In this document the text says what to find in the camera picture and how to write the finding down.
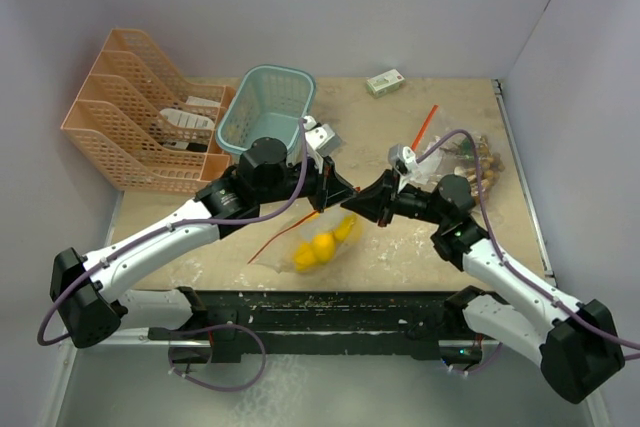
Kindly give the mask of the yellow fake fruit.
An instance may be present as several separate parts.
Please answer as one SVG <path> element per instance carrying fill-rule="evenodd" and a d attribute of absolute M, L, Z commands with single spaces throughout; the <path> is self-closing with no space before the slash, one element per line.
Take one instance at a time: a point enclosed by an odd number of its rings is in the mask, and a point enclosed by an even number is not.
<path fill-rule="evenodd" d="M 302 242 L 293 254 L 294 270 L 296 273 L 304 273 L 313 270 L 319 265 L 312 245 L 308 242 Z"/>
<path fill-rule="evenodd" d="M 319 233 L 311 240 L 311 249 L 316 261 L 321 264 L 330 262 L 337 250 L 337 241 L 332 232 Z"/>
<path fill-rule="evenodd" d="M 332 230 L 334 239 L 339 243 L 351 241 L 358 231 L 358 220 L 355 214 L 345 215 Z"/>

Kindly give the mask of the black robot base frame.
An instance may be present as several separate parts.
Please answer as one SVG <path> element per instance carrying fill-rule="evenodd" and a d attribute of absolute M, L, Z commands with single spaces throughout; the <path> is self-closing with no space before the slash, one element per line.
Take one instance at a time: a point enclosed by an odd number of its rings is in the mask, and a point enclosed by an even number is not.
<path fill-rule="evenodd" d="M 178 359 L 235 363 L 245 354 L 408 356 L 475 365 L 495 340 L 476 334 L 447 291 L 196 290 L 194 318 L 153 341 L 179 348 Z"/>

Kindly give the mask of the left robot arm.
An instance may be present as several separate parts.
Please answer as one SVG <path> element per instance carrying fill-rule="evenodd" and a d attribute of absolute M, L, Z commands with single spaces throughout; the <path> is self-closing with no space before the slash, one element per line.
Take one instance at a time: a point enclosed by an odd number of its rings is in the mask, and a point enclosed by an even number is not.
<path fill-rule="evenodd" d="M 348 200 L 356 190 L 330 157 L 339 144 L 326 127 L 316 127 L 303 137 L 300 162 L 289 165 L 284 144 L 262 137 L 220 178 L 151 226 L 86 254 L 59 252 L 50 283 L 53 306 L 45 317 L 59 316 L 66 328 L 62 337 L 79 349 L 139 327 L 198 337 L 206 316 L 195 293 L 137 291 L 135 284 L 192 250 L 281 215 L 299 198 L 317 212 Z"/>

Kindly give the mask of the clear zip bag red seal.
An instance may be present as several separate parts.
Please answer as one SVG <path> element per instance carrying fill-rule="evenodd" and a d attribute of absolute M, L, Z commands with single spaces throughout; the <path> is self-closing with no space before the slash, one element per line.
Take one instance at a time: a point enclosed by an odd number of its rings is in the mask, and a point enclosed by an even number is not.
<path fill-rule="evenodd" d="M 355 247 L 364 230 L 360 216 L 340 207 L 311 212 L 286 224 L 247 261 L 274 271 L 308 274 Z"/>

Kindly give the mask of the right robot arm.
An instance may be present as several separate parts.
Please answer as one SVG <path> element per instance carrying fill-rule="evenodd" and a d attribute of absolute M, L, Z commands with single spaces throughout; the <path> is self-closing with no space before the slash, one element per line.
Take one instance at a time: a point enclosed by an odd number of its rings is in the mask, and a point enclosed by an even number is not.
<path fill-rule="evenodd" d="M 623 369 L 625 358 L 611 311 L 584 303 L 524 267 L 471 214 L 468 180 L 444 176 L 432 192 L 407 185 L 387 170 L 343 208 L 387 226 L 396 215 L 436 225 L 431 240 L 439 257 L 491 288 L 468 287 L 445 313 L 456 338 L 488 336 L 529 359 L 564 400 L 579 404 Z"/>

